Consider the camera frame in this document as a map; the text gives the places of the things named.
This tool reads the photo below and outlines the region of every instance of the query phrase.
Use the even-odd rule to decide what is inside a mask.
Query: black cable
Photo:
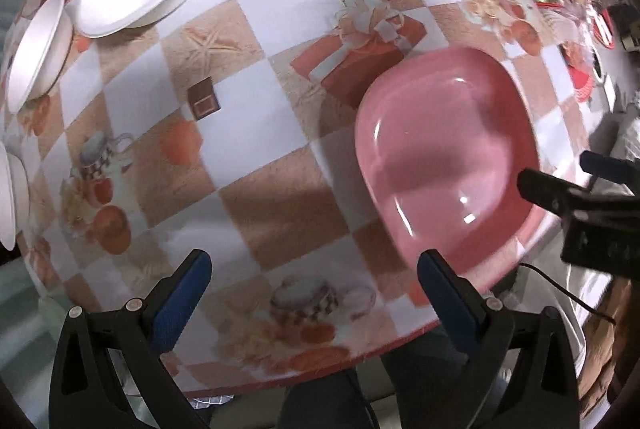
[[[380,424],[378,423],[378,417],[376,416],[375,411],[373,411],[373,408],[371,407],[369,400],[364,398],[364,395],[362,394],[362,390],[355,382],[353,382],[353,379],[351,378],[351,375],[349,375],[347,370],[344,371],[344,376],[347,378],[347,381],[351,384],[351,387],[355,391],[356,395],[358,396],[360,401],[363,403],[364,409],[367,410],[367,414],[369,415],[369,420],[371,422],[371,426],[373,427],[373,429],[380,429]]]
[[[610,317],[607,314],[604,314],[602,312],[597,311],[595,308],[590,307],[586,302],[578,299],[569,290],[567,290],[565,288],[562,288],[561,285],[559,285],[557,282],[555,282],[553,279],[551,279],[540,268],[537,268],[537,267],[535,267],[533,265],[530,265],[529,263],[520,263],[520,266],[524,266],[526,268],[530,268],[530,269],[538,272],[540,275],[542,275],[542,277],[544,277],[547,281],[549,281],[553,286],[555,286],[558,290],[560,290],[564,295],[566,295],[567,297],[572,298],[575,302],[580,304],[580,306],[582,306],[585,310],[587,310],[588,312],[591,312],[593,315],[597,315],[598,317],[601,317],[602,319],[605,319],[606,321],[610,322],[614,326],[616,325],[616,320],[613,317]]]

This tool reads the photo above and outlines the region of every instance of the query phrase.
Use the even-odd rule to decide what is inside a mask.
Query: printed starfish
[[[191,49],[185,64],[202,67],[202,76],[209,76],[212,73],[216,54],[241,51],[236,42],[220,39],[219,27],[209,32],[189,27],[185,29],[185,36]]]

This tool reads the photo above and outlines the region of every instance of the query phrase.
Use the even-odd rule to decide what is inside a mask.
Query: table
[[[502,63],[543,170],[579,179],[582,114],[532,0],[187,0],[154,25],[74,35],[49,94],[0,109],[30,183],[18,243],[36,285],[117,309],[209,252],[210,286],[162,356],[189,396],[311,379],[420,335],[436,317],[372,206],[353,123],[377,75],[451,43]],[[543,218],[466,277],[495,283]]]

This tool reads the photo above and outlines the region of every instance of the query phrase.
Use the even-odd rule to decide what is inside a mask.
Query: printed ribbon bow
[[[387,1],[344,0],[344,4],[346,8],[335,15],[338,26],[332,33],[340,37],[342,46],[309,73],[313,82],[320,83],[354,50],[370,49],[374,54],[374,46],[380,43],[393,43],[404,55],[412,50],[407,38],[398,33],[404,25],[404,15]]]

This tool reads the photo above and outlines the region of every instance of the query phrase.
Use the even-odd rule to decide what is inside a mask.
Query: blue gripper pad
[[[615,184],[633,186],[639,179],[638,171],[632,162],[603,156],[591,151],[583,151],[580,154],[580,167],[586,173],[599,176]]]
[[[174,349],[182,330],[209,285],[211,270],[209,254],[204,250],[192,250],[174,274],[162,279],[148,295],[148,306],[152,307],[152,297],[156,289],[162,295],[162,291],[167,292],[163,285],[172,285],[173,289],[168,291],[168,296],[150,320],[147,339],[152,351],[157,355]]]
[[[460,279],[437,250],[425,250],[418,259],[418,281],[458,351],[468,355],[478,349],[484,312],[480,294]]]

